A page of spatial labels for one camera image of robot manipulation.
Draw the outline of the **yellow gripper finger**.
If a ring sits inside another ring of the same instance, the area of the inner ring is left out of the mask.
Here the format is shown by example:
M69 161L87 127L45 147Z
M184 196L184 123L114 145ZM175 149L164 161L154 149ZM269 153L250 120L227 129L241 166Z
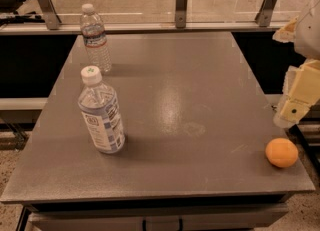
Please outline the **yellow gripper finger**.
M297 20L297 17L291 19L285 26L281 27L273 34L272 39L281 43L293 42L295 39Z
M282 96L273 122L291 128L320 100L320 61L307 59L299 67L290 66L285 74Z

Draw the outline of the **white rounded gripper body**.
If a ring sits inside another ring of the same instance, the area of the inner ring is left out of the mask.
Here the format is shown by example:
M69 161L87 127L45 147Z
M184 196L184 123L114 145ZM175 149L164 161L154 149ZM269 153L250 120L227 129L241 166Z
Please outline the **white rounded gripper body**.
M310 0L300 12L294 49L308 59L320 59L320 0Z

